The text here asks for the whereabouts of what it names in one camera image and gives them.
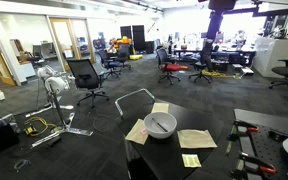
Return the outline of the black pen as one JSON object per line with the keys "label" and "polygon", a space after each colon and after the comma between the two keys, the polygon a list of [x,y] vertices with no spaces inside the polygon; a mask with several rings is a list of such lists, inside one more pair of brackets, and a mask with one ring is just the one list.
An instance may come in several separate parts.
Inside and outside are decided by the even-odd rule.
{"label": "black pen", "polygon": [[158,123],[154,118],[152,118],[152,121],[156,123],[156,125],[162,129],[164,132],[168,132],[166,128],[164,128],[160,123]]}

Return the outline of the tan napkin behind bowl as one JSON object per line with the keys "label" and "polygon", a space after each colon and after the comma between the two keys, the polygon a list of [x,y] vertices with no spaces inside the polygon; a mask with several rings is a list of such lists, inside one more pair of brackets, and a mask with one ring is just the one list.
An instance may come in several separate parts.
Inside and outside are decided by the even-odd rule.
{"label": "tan napkin behind bowl", "polygon": [[165,112],[167,113],[169,109],[169,104],[168,103],[155,103],[152,107],[151,112]]}

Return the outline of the red seat office chair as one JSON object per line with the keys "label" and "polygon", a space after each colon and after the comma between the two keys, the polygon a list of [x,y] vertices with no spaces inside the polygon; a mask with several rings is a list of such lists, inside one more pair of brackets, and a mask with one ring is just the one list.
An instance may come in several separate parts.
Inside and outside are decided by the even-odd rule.
{"label": "red seat office chair", "polygon": [[177,64],[174,60],[171,60],[165,49],[157,50],[158,57],[158,68],[162,72],[159,76],[158,82],[161,82],[163,79],[167,79],[170,84],[173,84],[172,79],[177,79],[180,81],[180,78],[174,75],[174,72],[187,70],[187,66],[181,66]]}

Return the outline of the blue office chair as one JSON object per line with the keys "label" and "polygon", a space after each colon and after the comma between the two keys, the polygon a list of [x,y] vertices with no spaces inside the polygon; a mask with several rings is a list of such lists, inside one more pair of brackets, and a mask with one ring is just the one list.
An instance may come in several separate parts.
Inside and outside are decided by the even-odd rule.
{"label": "blue office chair", "polygon": [[119,77],[121,75],[122,64],[119,61],[116,61],[114,57],[110,57],[106,50],[99,50],[97,54],[100,56],[102,67],[106,69],[104,72],[106,77],[110,75]]}

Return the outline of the black cart table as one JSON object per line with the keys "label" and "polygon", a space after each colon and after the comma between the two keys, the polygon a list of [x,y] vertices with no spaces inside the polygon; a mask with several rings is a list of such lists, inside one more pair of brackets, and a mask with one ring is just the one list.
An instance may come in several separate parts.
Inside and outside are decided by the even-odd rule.
{"label": "black cart table", "polygon": [[[177,130],[208,130],[215,142],[219,140],[224,126],[221,120],[175,104],[169,105],[169,111],[178,121]],[[197,154],[204,162],[213,151],[212,148],[182,149],[175,134],[164,140],[149,137],[144,145],[130,141],[125,145],[131,180],[185,180],[195,168],[185,168],[180,155]]]}

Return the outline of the black office chair foreground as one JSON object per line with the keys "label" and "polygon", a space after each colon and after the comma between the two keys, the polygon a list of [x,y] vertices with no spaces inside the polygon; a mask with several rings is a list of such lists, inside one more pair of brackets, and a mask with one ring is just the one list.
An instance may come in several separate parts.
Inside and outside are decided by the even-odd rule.
{"label": "black office chair foreground", "polygon": [[104,81],[104,74],[97,73],[92,63],[88,59],[82,60],[68,60],[67,64],[74,77],[75,85],[77,89],[86,89],[87,93],[84,98],[77,101],[77,105],[83,100],[91,99],[91,107],[94,108],[94,99],[96,96],[105,97],[109,100],[109,97],[102,90],[102,83]]}

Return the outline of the tan napkin near clamps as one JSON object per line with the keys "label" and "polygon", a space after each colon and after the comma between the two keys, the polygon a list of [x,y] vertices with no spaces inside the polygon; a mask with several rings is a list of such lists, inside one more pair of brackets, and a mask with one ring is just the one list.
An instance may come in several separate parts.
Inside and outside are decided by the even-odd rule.
{"label": "tan napkin near clamps", "polygon": [[208,130],[180,130],[177,132],[181,148],[216,148],[211,134]]}

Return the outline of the yellow sticky note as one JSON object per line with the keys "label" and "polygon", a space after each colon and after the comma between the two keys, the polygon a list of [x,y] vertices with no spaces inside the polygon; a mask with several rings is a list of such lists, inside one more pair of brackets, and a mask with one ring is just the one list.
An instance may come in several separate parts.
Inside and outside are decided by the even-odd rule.
{"label": "yellow sticky note", "polygon": [[183,154],[182,159],[185,167],[196,168],[201,166],[197,154]]}

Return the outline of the black perforated breadboard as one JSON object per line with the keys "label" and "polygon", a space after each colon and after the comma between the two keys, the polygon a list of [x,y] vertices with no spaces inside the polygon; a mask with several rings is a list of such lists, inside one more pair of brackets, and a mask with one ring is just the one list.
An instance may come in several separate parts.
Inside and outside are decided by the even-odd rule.
{"label": "black perforated breadboard", "polygon": [[277,170],[274,175],[248,173],[246,180],[288,180],[288,153],[282,146],[283,141],[288,138],[288,117],[242,109],[235,109],[234,114],[233,122],[245,121],[259,128],[258,132],[247,132],[245,127],[238,128],[240,152],[256,156],[274,165]]}

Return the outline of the orange-handled clamp upper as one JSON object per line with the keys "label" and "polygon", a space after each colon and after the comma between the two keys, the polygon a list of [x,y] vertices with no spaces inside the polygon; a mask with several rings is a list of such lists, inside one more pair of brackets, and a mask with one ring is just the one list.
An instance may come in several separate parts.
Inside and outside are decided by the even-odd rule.
{"label": "orange-handled clamp upper", "polygon": [[227,140],[235,142],[239,138],[239,127],[245,127],[247,132],[258,132],[259,128],[245,121],[235,120]]}

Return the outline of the orange-handled clamp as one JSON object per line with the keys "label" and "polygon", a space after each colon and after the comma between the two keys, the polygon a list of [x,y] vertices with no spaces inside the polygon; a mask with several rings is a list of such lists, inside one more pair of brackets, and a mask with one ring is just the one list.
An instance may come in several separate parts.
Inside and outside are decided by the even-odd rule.
{"label": "orange-handled clamp", "polygon": [[259,128],[245,121],[235,120],[227,140],[235,142],[239,138],[239,127],[245,127],[247,132],[258,132]]}
{"label": "orange-handled clamp", "polygon": [[230,171],[231,177],[237,180],[246,180],[248,173],[255,175],[274,175],[277,173],[274,165],[248,153],[240,152],[238,159],[236,168]]}

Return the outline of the orange-handled clamp lower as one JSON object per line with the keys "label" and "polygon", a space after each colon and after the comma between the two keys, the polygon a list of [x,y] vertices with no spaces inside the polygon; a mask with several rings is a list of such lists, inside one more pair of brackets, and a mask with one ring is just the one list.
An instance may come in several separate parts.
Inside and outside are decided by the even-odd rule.
{"label": "orange-handled clamp lower", "polygon": [[248,173],[255,175],[274,175],[277,173],[274,165],[248,153],[240,152],[238,159],[236,168],[230,171],[231,177],[237,180],[246,180]]}

